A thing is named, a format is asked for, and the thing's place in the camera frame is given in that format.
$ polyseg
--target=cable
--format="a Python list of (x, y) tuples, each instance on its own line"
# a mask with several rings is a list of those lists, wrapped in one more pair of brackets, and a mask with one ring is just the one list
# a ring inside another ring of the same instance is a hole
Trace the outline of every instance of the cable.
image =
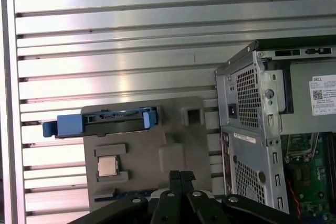
[(300, 202), (298, 201), (298, 199), (297, 199), (297, 197), (295, 195), (295, 192), (294, 192), (294, 190), (292, 188), (292, 185), (291, 185), (290, 181), (288, 179), (286, 179), (286, 181), (287, 181), (287, 184), (288, 184), (288, 187), (289, 187), (289, 191), (292, 194), (293, 199), (294, 199), (294, 201), (296, 203), (296, 210), (298, 212), (298, 218), (301, 219)]

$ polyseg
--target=black mechanical arm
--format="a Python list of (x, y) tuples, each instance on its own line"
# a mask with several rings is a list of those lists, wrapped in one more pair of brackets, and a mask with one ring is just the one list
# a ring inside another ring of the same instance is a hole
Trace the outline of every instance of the black mechanical arm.
[(229, 195), (218, 202), (210, 192), (194, 190), (193, 172), (173, 170), (169, 177), (170, 188), (154, 192), (150, 201), (132, 195), (70, 223), (301, 223), (291, 215), (240, 195)]

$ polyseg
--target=sticker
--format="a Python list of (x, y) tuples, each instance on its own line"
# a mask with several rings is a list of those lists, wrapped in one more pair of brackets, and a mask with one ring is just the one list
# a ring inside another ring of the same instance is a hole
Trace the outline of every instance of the sticker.
[(240, 134), (237, 134), (237, 133), (233, 133), (233, 136), (236, 137), (236, 138), (239, 138), (241, 140), (248, 141), (248, 142), (253, 143), (253, 144), (255, 144), (257, 142), (257, 140), (253, 137), (244, 136), (244, 135), (240, 135)]
[(336, 114), (336, 75), (314, 76), (309, 89), (313, 115)]

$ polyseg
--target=perforated metal panel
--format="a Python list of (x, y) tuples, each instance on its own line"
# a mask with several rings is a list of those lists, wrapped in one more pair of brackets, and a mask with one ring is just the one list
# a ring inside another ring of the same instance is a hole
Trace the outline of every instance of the perforated metal panel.
[(255, 68), (237, 75), (238, 112), (242, 125), (259, 127), (257, 108), (261, 107)]
[(264, 188), (258, 182), (258, 174), (240, 161), (236, 164), (237, 193), (265, 204)]

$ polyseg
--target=silver screw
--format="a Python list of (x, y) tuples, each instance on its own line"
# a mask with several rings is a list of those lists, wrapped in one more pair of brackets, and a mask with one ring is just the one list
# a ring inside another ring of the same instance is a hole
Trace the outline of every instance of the silver screw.
[(200, 195), (202, 195), (202, 194), (199, 191), (193, 192), (193, 196), (195, 196), (195, 197), (199, 197)]
[(230, 198), (229, 198), (229, 201), (232, 202), (232, 203), (236, 203), (236, 202), (239, 201), (239, 199), (236, 198), (236, 197), (230, 197)]

